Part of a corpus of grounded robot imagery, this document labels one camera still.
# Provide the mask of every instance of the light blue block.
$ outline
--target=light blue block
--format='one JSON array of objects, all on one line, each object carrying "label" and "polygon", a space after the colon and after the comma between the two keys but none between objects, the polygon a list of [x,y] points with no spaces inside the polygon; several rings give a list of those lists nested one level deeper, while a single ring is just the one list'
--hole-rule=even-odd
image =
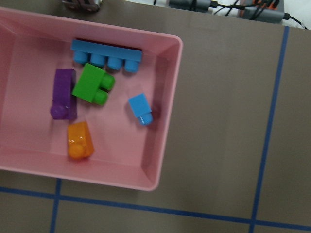
[{"label": "light blue block", "polygon": [[142,52],[139,50],[102,45],[82,40],[73,40],[71,49],[74,51],[74,61],[77,63],[85,64],[86,62],[90,62],[95,66],[103,67],[105,58],[108,57],[107,65],[109,68],[119,70],[124,61],[124,69],[128,72],[138,71],[142,57]]},{"label": "light blue block", "polygon": [[144,93],[134,96],[129,100],[134,116],[138,118],[141,125],[149,125],[153,121],[151,108]]}]

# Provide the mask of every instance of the blue tape line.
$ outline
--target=blue tape line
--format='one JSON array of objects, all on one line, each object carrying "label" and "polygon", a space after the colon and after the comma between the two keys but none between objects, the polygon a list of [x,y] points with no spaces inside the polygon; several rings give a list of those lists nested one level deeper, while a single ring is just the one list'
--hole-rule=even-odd
[{"label": "blue tape line", "polygon": [[239,218],[239,217],[203,214],[203,213],[197,213],[197,212],[173,210],[173,209],[144,206],[144,205],[134,205],[134,204],[128,204],[128,203],[114,202],[114,201],[95,200],[95,199],[88,199],[88,198],[63,196],[63,195],[60,196],[60,199],[66,200],[66,201],[72,201],[72,202],[80,202],[80,203],[87,203],[87,204],[94,204],[94,205],[103,205],[103,206],[118,207],[118,208],[124,208],[124,209],[132,209],[132,210],[149,211],[149,212],[156,212],[156,213],[162,213],[162,214],[171,214],[171,215],[198,217],[198,218],[208,218],[208,219],[214,219],[214,220],[247,223],[247,224],[250,223],[249,219]]},{"label": "blue tape line", "polygon": [[[113,201],[63,196],[59,194],[60,189],[61,189],[61,180],[58,179],[56,183],[56,189],[55,189],[56,190],[55,193],[58,195],[58,202],[59,200],[65,200],[65,201],[72,201],[72,202],[85,203],[85,204],[94,204],[94,205],[118,207],[118,208],[124,208],[124,209],[142,210],[142,211],[149,211],[149,212],[156,212],[156,213],[163,213],[163,214],[198,217],[198,218],[206,218],[206,219],[245,223],[245,224],[250,224],[252,221],[251,219],[246,219],[246,218],[211,215],[211,214],[203,214],[203,213],[181,211],[181,210],[172,210],[172,209],[165,209],[165,208],[158,208],[158,207],[151,207],[151,206],[133,205],[133,204],[127,204],[127,203],[113,202]],[[32,197],[48,198],[48,199],[56,198],[56,194],[40,193],[40,192],[5,188],[5,187],[0,187],[0,192],[20,194],[20,195],[26,195],[26,196],[32,196]],[[57,204],[54,203],[54,206],[55,208],[53,210],[55,211],[53,211],[53,216],[54,216],[53,227],[55,229],[55,223],[56,223],[56,217],[57,217]],[[311,226],[286,224],[286,223],[279,223],[279,222],[269,222],[269,221],[261,221],[261,220],[256,220],[255,225],[278,227],[278,228],[285,228],[285,229],[294,229],[294,230],[304,230],[304,231],[311,232]]]},{"label": "blue tape line", "polygon": [[252,223],[249,227],[249,233],[254,232],[254,227],[255,227],[255,222],[256,222],[255,220],[256,220],[257,212],[258,212],[263,175],[264,175],[264,170],[265,170],[265,166],[266,166],[266,160],[267,160],[267,154],[268,154],[268,149],[269,149],[274,113],[276,110],[276,100],[277,100],[278,89],[280,86],[280,81],[281,81],[281,76],[282,76],[282,69],[283,69],[283,64],[284,64],[288,34],[289,34],[289,27],[286,26],[284,29],[283,41],[282,41],[282,45],[281,45],[281,51],[280,51],[280,56],[278,59],[278,65],[277,65],[277,70],[276,70],[276,80],[275,80],[275,84],[274,84],[272,101],[271,101],[271,106],[270,106],[269,119],[268,119],[268,125],[267,125],[264,145],[263,145],[261,163],[260,163],[260,168],[259,168],[259,176],[258,176],[258,181],[257,181],[257,187],[256,187],[255,199],[254,199],[254,205],[253,205],[253,212],[252,212],[252,218],[251,218]]},{"label": "blue tape line", "polygon": [[20,194],[20,195],[25,195],[25,196],[37,197],[37,198],[54,199],[55,197],[54,194],[50,194],[50,193],[41,193],[41,192],[21,190],[21,189],[15,189],[15,188],[6,188],[6,187],[0,187],[0,192]]},{"label": "blue tape line", "polygon": [[51,226],[50,226],[50,233],[54,233],[55,232],[55,226],[56,226],[56,219],[57,219],[57,212],[58,212],[58,204],[59,204],[61,187],[62,187],[62,180],[61,179],[57,179],[56,180],[56,188],[55,188],[53,212],[52,212],[52,220],[51,220]]},{"label": "blue tape line", "polygon": [[302,226],[302,225],[296,225],[296,224],[287,224],[287,223],[280,223],[280,222],[269,222],[269,221],[257,220],[256,225],[267,226],[267,227],[286,228],[286,229],[293,229],[293,230],[302,230],[302,231],[311,232],[311,226]]}]

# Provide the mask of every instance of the orange block stud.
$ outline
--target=orange block stud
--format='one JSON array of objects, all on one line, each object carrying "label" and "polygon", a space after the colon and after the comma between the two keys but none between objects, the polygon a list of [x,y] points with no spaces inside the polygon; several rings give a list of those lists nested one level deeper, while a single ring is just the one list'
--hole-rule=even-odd
[{"label": "orange block stud", "polygon": [[94,147],[86,121],[68,126],[68,153],[73,159],[87,158]]}]

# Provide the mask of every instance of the black cable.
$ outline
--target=black cable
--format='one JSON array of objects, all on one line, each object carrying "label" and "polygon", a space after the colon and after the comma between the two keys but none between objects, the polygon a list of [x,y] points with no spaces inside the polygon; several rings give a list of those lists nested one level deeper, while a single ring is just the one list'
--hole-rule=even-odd
[{"label": "black cable", "polygon": [[263,6],[265,5],[266,2],[267,2],[267,0],[262,0],[262,1],[260,2],[260,4],[257,6],[257,9],[254,11],[254,13],[252,14],[252,16],[250,17],[250,20],[255,20],[255,17],[256,17],[256,15],[257,15],[258,11],[259,11],[260,9],[263,9]]},{"label": "black cable", "polygon": [[294,18],[294,17],[292,17],[292,16],[290,16],[290,19],[296,21],[297,23],[299,23],[299,24],[300,24],[302,27],[304,27],[305,29],[308,29],[308,28],[307,28],[305,25],[303,25],[302,22],[300,22],[298,19],[296,19],[296,18]]},{"label": "black cable", "polygon": [[217,4],[217,6],[221,6],[221,8],[219,10],[217,10],[213,15],[217,14],[218,12],[220,12],[222,9],[224,8],[233,8],[233,9],[238,9],[238,10],[245,10],[245,8],[247,7],[252,7],[252,6],[259,6],[261,5],[261,3],[257,3],[257,4],[250,4],[250,5],[222,5],[222,4]]},{"label": "black cable", "polygon": [[256,20],[256,19],[260,16],[260,14],[261,14],[265,9],[267,9],[267,7],[269,7],[269,6],[272,4],[272,2],[273,2],[273,0],[269,0],[269,1],[265,4],[265,6],[261,9],[261,11],[254,17],[253,20]]},{"label": "black cable", "polygon": [[276,8],[276,7],[278,6],[279,3],[280,3],[280,0],[276,0],[276,1],[273,3],[272,7],[273,7],[273,8]]},{"label": "black cable", "polygon": [[218,12],[220,12],[222,9],[224,9],[225,7],[223,6],[222,8],[220,8],[219,10],[217,10],[213,15],[217,14]]},{"label": "black cable", "polygon": [[[239,0],[236,0],[233,5],[236,6]],[[233,7],[230,7],[230,9],[228,10],[228,12],[225,14],[225,16],[228,16],[230,14],[230,12],[232,11]]]}]

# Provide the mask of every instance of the translucent orange block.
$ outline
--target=translucent orange block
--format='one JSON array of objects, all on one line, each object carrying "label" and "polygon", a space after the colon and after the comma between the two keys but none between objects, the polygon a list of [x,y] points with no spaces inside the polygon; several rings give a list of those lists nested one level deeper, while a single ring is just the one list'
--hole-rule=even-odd
[{"label": "translucent orange block", "polygon": [[87,122],[68,126],[68,153],[73,159],[90,157],[94,152],[91,134]]}]

